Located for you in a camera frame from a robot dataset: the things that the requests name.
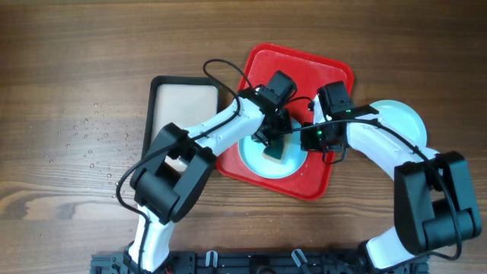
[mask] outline robotic hand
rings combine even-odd
[[[356,149],[394,180],[396,226],[361,245],[361,271],[387,271],[429,254],[444,256],[431,251],[452,244],[458,257],[461,242],[480,234],[473,185],[460,154],[422,147],[396,132],[374,108],[355,107],[342,82],[318,90],[314,123],[291,129],[281,109],[294,89],[287,75],[276,72],[266,86],[241,91],[209,121],[188,129],[170,123],[159,132],[130,181],[138,209],[147,216],[140,217],[135,241],[125,253],[132,271],[138,264],[154,272],[163,264],[174,224],[196,203],[217,157],[247,135],[272,143],[282,134],[301,131],[302,149],[325,153],[342,148],[342,158],[346,149]],[[166,157],[185,161],[186,170],[177,173],[164,162]],[[431,201],[433,188],[445,198]]]

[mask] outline tabletop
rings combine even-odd
[[[87,273],[91,255],[123,250],[137,215],[113,198],[115,182],[141,157],[151,79],[203,76],[211,58],[243,68],[263,42],[348,64],[357,105],[392,99],[415,109],[428,146],[467,158],[487,226],[485,2],[0,3],[1,273]],[[212,69],[237,86],[231,68]],[[229,99],[221,93],[220,108]],[[350,151],[313,202],[215,170],[170,247],[356,247],[392,225],[390,178]],[[431,272],[487,272],[485,233],[463,246],[458,261],[432,258]]]

